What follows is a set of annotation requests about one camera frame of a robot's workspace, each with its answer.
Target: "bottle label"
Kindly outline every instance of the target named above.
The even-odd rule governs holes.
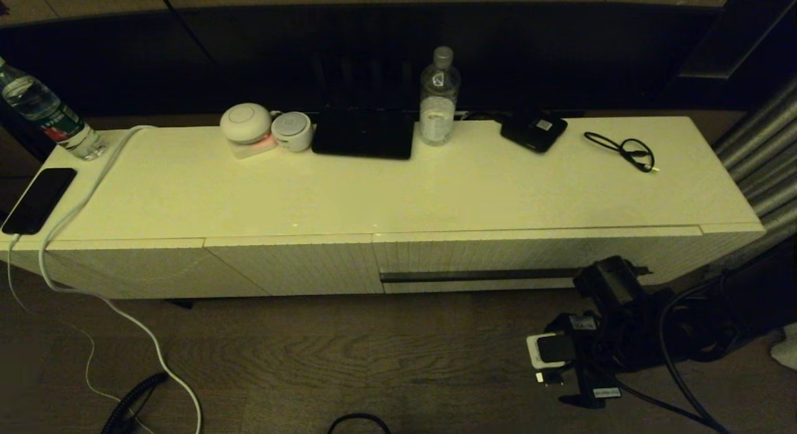
[[[66,145],[76,136],[86,123],[63,102],[48,116],[34,121],[34,124],[57,144]]]

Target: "gray curtain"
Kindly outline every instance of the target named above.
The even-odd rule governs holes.
[[[797,76],[714,148],[766,228],[763,238],[712,264],[733,269],[797,232]]]

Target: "drawer handle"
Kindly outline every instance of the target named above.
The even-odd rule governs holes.
[[[638,275],[652,273],[637,267]],[[424,283],[425,281],[517,280],[524,278],[573,278],[581,267],[561,269],[461,270],[455,272],[386,272],[379,273],[382,283]]]

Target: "white charging cable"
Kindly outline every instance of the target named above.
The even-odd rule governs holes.
[[[44,239],[42,239],[42,246],[39,248],[39,268],[42,270],[42,278],[45,279],[45,283],[47,283],[47,286],[51,290],[54,290],[54,291],[60,292],[60,293],[64,293],[64,294],[83,294],[83,295],[91,295],[93,297],[99,298],[100,300],[104,301],[105,304],[107,304],[111,309],[113,309],[114,312],[116,312],[117,314],[119,314],[123,318],[126,318],[128,321],[131,321],[132,323],[137,324],[137,326],[139,326],[140,329],[144,330],[149,335],[149,337],[152,339],[152,342],[154,343],[154,349],[156,350],[156,352],[158,354],[158,360],[160,361],[160,365],[161,365],[161,367],[163,367],[163,370],[167,372],[167,374],[169,375],[169,377],[171,377],[171,379],[177,381],[177,383],[179,383],[179,385],[181,385],[182,388],[185,389],[186,392],[188,392],[188,395],[191,397],[191,400],[194,401],[194,406],[196,406],[196,410],[197,410],[196,434],[200,434],[200,431],[202,431],[202,407],[199,405],[199,399],[197,399],[197,396],[194,393],[193,389],[191,389],[191,386],[188,386],[188,383],[185,383],[184,380],[182,380],[174,372],[172,372],[171,369],[169,369],[169,366],[167,366],[167,364],[166,364],[166,360],[163,359],[163,352],[160,349],[160,343],[159,343],[158,339],[156,338],[156,336],[154,334],[152,334],[151,330],[148,329],[147,326],[145,326],[145,324],[141,323],[136,318],[132,317],[130,314],[127,314],[123,310],[117,308],[116,305],[113,304],[112,301],[109,298],[106,298],[103,295],[99,295],[99,294],[96,294],[94,292],[85,291],[85,290],[76,290],[76,289],[63,288],[63,287],[57,286],[50,279],[49,273],[47,273],[47,267],[46,267],[46,264],[45,264],[45,252],[47,250],[47,246],[48,246],[48,244],[50,242],[50,239],[52,239],[52,237],[54,237],[54,235],[58,232],[58,230],[60,230],[60,228],[62,228],[62,226],[64,226],[68,221],[71,221],[71,219],[74,218],[74,216],[77,215],[77,213],[79,213],[80,210],[82,210],[83,207],[86,206],[86,204],[88,203],[88,201],[90,201],[92,196],[94,196],[94,192],[96,192],[97,187],[100,186],[100,183],[103,181],[105,176],[108,175],[108,171],[110,171],[111,167],[116,162],[116,159],[119,158],[119,155],[122,152],[122,149],[125,148],[125,145],[128,144],[128,141],[130,141],[131,137],[135,133],[137,133],[137,131],[145,130],[145,128],[153,128],[153,127],[154,126],[136,126],[136,127],[130,128],[130,130],[128,130],[127,133],[125,133],[125,135],[122,136],[122,139],[119,142],[119,145],[116,147],[114,152],[111,153],[111,156],[108,159],[108,162],[105,164],[105,167],[102,168],[102,171],[100,171],[100,175],[97,176],[97,180],[94,182],[94,185],[92,185],[92,188],[88,191],[86,196],[80,202],[77,202],[77,205],[72,207],[72,209],[69,210],[65,215],[63,215],[62,218],[58,219],[58,221],[54,224],[54,226],[52,226],[52,228],[50,228],[49,232],[47,232],[47,234],[45,235]]]
[[[48,318],[48,317],[45,317],[45,316],[43,316],[41,314],[33,312],[31,309],[29,309],[25,305],[25,303],[22,302],[22,299],[20,299],[19,295],[17,295],[17,290],[14,289],[14,279],[12,279],[12,277],[11,277],[11,250],[13,250],[14,246],[17,245],[17,241],[19,241],[19,237],[20,237],[20,235],[15,235],[14,239],[12,239],[11,243],[8,245],[8,287],[11,290],[12,297],[14,297],[14,300],[17,301],[19,306],[22,307],[22,309],[24,309],[25,312],[27,312],[31,316],[34,316],[35,318],[42,318],[43,320],[55,321],[55,323],[63,324],[63,326],[67,326],[68,328],[74,329],[78,333],[83,334],[85,337],[87,337],[88,341],[92,344],[92,351],[89,352],[89,354],[88,354],[88,360],[86,361],[86,369],[85,369],[85,373],[83,374],[83,377],[86,380],[86,385],[88,386],[89,389],[91,389],[92,392],[94,392],[94,394],[97,394],[97,395],[99,395],[101,397],[110,398],[111,400],[114,400],[116,402],[120,402],[121,400],[118,397],[115,397],[115,396],[113,396],[111,394],[106,394],[105,392],[101,391],[100,389],[95,388],[92,385],[91,380],[88,378],[88,371],[89,371],[89,369],[91,369],[92,359],[94,359],[94,350],[97,348],[96,343],[94,343],[94,337],[92,337],[91,334],[88,334],[88,332],[86,332],[84,329],[80,329],[78,326],[74,326],[74,324],[68,323],[67,321],[62,321],[62,320],[59,320],[57,318]],[[138,416],[136,416],[136,412],[134,412],[132,408],[128,408],[128,412],[130,412],[131,416],[136,417],[136,423],[138,423],[141,426],[141,428],[144,428],[150,434],[154,434],[154,432],[152,432],[152,430],[147,425],[145,425],[141,421],[141,419],[139,419]]]

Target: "dark wall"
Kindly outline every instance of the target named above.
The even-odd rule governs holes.
[[[594,4],[257,6],[0,29],[0,52],[87,115],[404,108],[455,49],[462,108],[644,108],[720,9]]]

